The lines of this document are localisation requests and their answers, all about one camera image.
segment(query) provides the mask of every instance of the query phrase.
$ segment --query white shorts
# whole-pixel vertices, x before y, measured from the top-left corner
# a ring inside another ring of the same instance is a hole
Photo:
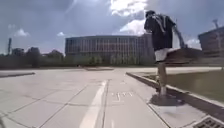
[[[169,51],[169,48],[164,48],[164,49],[155,51],[156,62],[165,61],[168,51]]]

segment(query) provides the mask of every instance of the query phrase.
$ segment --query sock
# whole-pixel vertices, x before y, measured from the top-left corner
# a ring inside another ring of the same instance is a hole
[[[166,95],[166,87],[161,87],[161,95]]]

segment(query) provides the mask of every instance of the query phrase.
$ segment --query leg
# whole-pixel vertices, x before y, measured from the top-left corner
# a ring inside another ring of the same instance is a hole
[[[160,94],[166,95],[166,84],[167,84],[166,64],[165,62],[159,62],[157,66],[158,66],[159,84],[161,86]]]
[[[160,94],[166,95],[166,82],[167,82],[167,74],[166,74],[166,57],[167,57],[168,49],[161,49],[155,51],[157,67],[158,67],[158,77],[159,77],[159,84],[161,86]]]

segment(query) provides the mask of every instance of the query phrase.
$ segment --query concrete pavement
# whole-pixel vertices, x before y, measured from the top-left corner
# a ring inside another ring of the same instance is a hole
[[[6,128],[180,128],[207,116],[187,104],[148,103],[155,90],[125,75],[133,71],[156,70],[41,70],[32,76],[1,78],[1,119]]]

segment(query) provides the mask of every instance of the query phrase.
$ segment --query black t-shirt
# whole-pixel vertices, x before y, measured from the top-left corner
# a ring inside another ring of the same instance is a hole
[[[173,32],[172,27],[176,24],[165,15],[157,15],[158,18],[161,18],[162,24],[165,30],[165,33],[161,29],[161,26],[159,25],[158,21],[155,20],[155,18],[148,17],[145,21],[144,29],[152,31],[152,43],[154,50],[160,50],[164,48],[172,48],[173,44]]]

